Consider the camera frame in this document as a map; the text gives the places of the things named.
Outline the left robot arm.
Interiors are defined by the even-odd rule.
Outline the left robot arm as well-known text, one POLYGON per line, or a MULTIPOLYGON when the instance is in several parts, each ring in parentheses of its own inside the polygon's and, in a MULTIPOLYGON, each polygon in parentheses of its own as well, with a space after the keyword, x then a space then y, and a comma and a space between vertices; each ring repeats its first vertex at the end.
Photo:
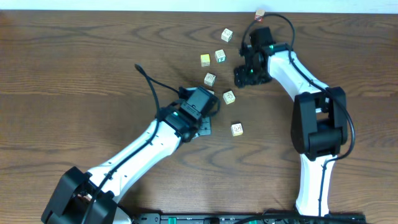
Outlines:
POLYGON ((209 90, 180 88, 178 100, 158 109, 149 127, 106 162, 82 172, 72 167, 60 178, 42 216, 43 223, 132 223, 119 207, 124 194, 156 163, 183 143, 211 133, 220 109, 209 90))

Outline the white block orange print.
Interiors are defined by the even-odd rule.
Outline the white block orange print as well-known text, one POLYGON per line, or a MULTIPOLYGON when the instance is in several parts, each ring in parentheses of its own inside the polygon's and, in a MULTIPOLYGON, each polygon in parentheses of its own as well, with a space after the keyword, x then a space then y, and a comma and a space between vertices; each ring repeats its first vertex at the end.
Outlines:
POLYGON ((233 136, 240 136, 243 134, 243 126, 241 123, 231 125, 231 132, 233 136))

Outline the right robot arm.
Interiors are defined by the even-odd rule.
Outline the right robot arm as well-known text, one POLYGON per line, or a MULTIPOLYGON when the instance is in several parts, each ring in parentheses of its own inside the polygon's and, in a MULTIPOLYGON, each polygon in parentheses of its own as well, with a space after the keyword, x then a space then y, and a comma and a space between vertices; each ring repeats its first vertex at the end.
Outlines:
POLYGON ((300 190, 295 208, 301 215, 325 217, 333 165, 348 139, 346 95, 314 77, 292 47, 276 43, 268 27, 252 31, 239 50, 244 65, 234 69, 239 88, 276 80, 294 102, 290 136, 300 155, 300 190))

